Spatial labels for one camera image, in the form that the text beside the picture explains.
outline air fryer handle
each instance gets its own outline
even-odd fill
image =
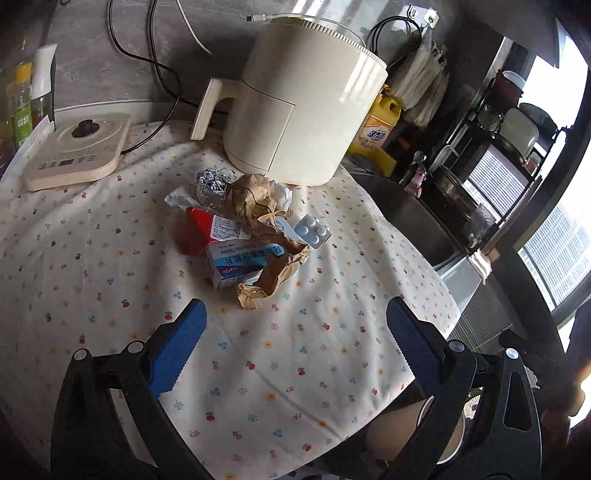
[[[241,83],[237,80],[209,79],[209,85],[203,94],[197,118],[193,125],[191,140],[203,140],[205,138],[214,108],[224,98],[238,97],[241,91]]]

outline yellow bottle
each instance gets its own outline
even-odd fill
[[[384,175],[389,177],[396,161],[382,147],[400,119],[401,108],[396,100],[383,94],[384,90],[389,90],[388,85],[384,85],[382,92],[374,100],[347,153],[365,155],[382,169]]]
[[[389,89],[384,85],[382,91]],[[369,150],[382,148],[388,135],[400,119],[401,108],[392,97],[379,93],[365,120],[355,134],[348,153],[367,155]]]

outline green label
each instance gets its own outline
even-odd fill
[[[33,131],[30,105],[24,105],[14,112],[12,128],[14,130],[14,143],[19,148]]]

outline metal bolt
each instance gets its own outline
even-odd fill
[[[140,341],[131,342],[127,346],[127,351],[129,353],[140,353],[144,349],[144,344]]]
[[[454,352],[463,352],[466,348],[460,340],[452,340],[448,343],[449,348],[451,348]]]
[[[86,350],[81,348],[74,352],[74,360],[84,360],[86,358]]]
[[[505,350],[506,355],[513,360],[517,360],[519,358],[519,353],[514,348],[508,348]]]

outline white air fryer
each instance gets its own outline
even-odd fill
[[[384,84],[385,66],[322,25],[272,20],[240,81],[210,79],[191,139],[202,140],[216,104],[234,98],[223,145],[236,168],[282,183],[322,185]]]

